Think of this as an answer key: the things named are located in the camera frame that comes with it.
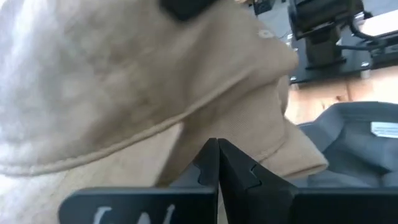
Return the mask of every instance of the beige fabric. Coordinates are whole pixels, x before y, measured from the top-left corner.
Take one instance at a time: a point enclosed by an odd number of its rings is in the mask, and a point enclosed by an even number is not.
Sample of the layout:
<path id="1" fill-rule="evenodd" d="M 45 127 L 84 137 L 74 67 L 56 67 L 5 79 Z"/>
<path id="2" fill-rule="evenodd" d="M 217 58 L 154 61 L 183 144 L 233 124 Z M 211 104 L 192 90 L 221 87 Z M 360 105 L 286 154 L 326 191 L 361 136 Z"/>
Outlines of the beige fabric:
<path id="1" fill-rule="evenodd" d="M 188 23 L 158 0 L 6 1 L 0 14 L 2 224 L 56 224 L 83 187 L 168 184 L 210 137 L 284 177 L 326 166 L 283 117 L 297 56 L 230 0 Z"/>

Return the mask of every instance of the black plastic stand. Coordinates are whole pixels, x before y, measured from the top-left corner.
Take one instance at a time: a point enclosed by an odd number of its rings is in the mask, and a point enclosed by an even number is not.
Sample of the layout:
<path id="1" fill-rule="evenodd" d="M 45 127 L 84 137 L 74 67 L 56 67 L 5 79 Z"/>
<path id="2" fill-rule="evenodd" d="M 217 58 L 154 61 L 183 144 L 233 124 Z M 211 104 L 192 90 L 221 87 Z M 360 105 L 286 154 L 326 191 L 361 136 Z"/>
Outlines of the black plastic stand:
<path id="1" fill-rule="evenodd" d="M 398 32 L 391 32 L 379 35 L 387 41 L 387 47 L 372 51 L 343 50 L 341 63 L 327 65 L 321 68 L 313 68 L 308 61 L 306 39 L 292 39 L 292 47 L 297 51 L 299 64 L 294 73 L 290 76 L 291 84 L 306 83 L 331 78 L 344 78 L 350 75 L 360 76 L 362 71 L 379 69 L 398 65 Z M 349 28 L 341 31 L 341 45 L 364 46 L 370 45 L 358 37 L 352 36 Z M 325 47 L 318 48 L 319 52 L 332 54 L 333 49 Z"/>
<path id="2" fill-rule="evenodd" d="M 209 139 L 166 189 L 85 189 L 60 206 L 61 224 L 215 224 L 218 182 L 229 224 L 398 223 L 398 189 L 300 189 L 225 139 Z"/>

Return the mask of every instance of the black plastic object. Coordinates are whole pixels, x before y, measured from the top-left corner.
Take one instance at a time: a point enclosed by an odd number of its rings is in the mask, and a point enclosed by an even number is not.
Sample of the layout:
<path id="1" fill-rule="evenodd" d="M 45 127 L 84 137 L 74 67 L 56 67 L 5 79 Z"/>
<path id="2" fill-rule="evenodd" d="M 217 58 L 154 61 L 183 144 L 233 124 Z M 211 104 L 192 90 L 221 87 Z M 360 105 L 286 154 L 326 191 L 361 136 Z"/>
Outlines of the black plastic object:
<path id="1" fill-rule="evenodd" d="M 398 223 L 397 188 L 298 188 L 225 139 L 209 139 L 169 188 L 78 191 L 61 204 L 60 223 L 214 224 L 217 180 L 229 224 Z"/>
<path id="2" fill-rule="evenodd" d="M 60 206 L 61 224 L 214 224 L 220 150 L 209 139 L 171 187 L 79 190 Z"/>
<path id="3" fill-rule="evenodd" d="M 387 47 L 371 51 L 374 64 L 372 69 L 398 65 L 398 32 L 382 34 L 378 38 L 385 40 Z"/>
<path id="4" fill-rule="evenodd" d="M 257 0 L 253 2 L 254 14 L 256 16 L 270 11 L 274 7 L 275 0 Z"/>
<path id="5" fill-rule="evenodd" d="M 345 63 L 342 51 L 336 47 L 340 40 L 340 28 L 325 30 L 323 35 L 311 35 L 305 38 L 305 51 L 307 53 L 307 70 L 324 68 Z"/>
<path id="6" fill-rule="evenodd" d="M 228 223 L 288 223 L 297 188 L 227 140 L 219 142 L 220 184 Z"/>
<path id="7" fill-rule="evenodd" d="M 363 39 L 352 36 L 351 31 L 345 28 L 341 31 L 341 44 L 343 45 L 366 45 Z M 358 50 L 343 50 L 341 52 L 341 60 L 336 61 L 336 63 L 328 64 L 326 63 L 323 67 L 314 67 L 308 60 L 308 56 L 312 57 L 312 53 L 308 52 L 307 49 L 312 52 L 317 53 L 317 57 L 323 57 L 330 61 L 333 61 L 335 57 L 335 52 L 333 48 L 328 48 L 327 46 L 323 49 L 319 49 L 319 45 L 307 46 L 307 40 L 295 40 L 292 39 L 292 47 L 296 49 L 298 53 L 298 66 L 293 74 L 290 76 L 290 83 L 306 83 L 317 80 L 327 80 L 332 78 L 347 77 L 349 75 L 360 76 L 362 71 L 370 70 L 373 68 L 373 59 L 371 53 L 367 51 Z"/>
<path id="8" fill-rule="evenodd" d="M 160 6 L 178 21 L 188 21 L 199 16 L 217 0 L 160 0 Z"/>
<path id="9" fill-rule="evenodd" d="M 329 29 L 364 11 L 362 0 L 290 0 L 290 25 L 297 40 Z"/>

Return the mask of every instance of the gray fabric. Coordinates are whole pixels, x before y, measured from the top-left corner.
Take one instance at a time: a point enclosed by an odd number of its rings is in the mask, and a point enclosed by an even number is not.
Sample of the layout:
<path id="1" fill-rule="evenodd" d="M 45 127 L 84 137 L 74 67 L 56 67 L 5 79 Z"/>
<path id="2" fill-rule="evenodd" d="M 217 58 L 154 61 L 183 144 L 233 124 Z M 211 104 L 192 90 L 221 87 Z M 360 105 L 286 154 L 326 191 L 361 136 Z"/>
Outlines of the gray fabric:
<path id="1" fill-rule="evenodd" d="M 301 124 L 330 165 L 291 183 L 298 187 L 397 187 L 398 139 L 375 136 L 372 121 L 398 123 L 398 105 L 339 103 L 314 122 Z"/>

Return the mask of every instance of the wooden floor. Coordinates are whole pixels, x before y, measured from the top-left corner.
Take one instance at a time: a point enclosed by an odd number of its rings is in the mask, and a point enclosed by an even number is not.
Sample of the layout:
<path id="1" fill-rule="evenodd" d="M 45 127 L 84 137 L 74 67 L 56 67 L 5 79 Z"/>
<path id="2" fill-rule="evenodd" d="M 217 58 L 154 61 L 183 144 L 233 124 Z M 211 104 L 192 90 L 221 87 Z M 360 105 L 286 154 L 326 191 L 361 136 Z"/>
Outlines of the wooden floor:
<path id="1" fill-rule="evenodd" d="M 398 30 L 398 11 L 368 19 L 361 29 L 370 35 Z M 285 115 L 300 124 L 313 121 L 334 103 L 350 101 L 398 103 L 398 67 L 373 70 L 368 79 L 351 77 L 292 88 Z"/>

